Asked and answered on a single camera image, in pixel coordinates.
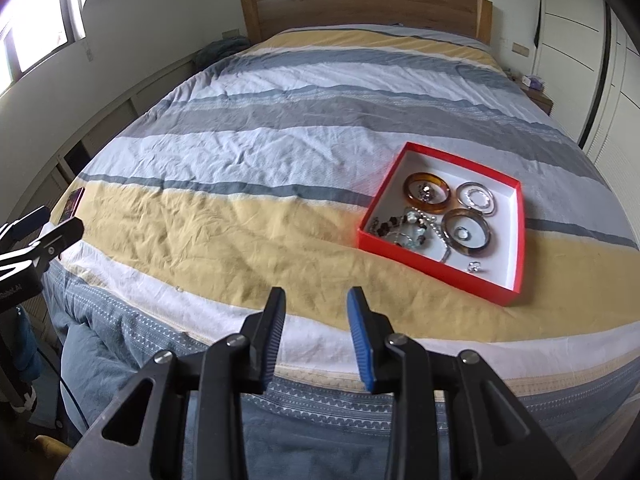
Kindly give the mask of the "blue gloved hand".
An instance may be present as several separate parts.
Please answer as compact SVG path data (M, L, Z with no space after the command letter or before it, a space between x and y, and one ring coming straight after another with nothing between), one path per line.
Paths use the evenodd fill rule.
M16 322L14 328L14 343L12 346L14 365L18 376L24 382L33 382L42 371L42 363L38 353L37 339L32 331L27 312L22 306L15 309Z

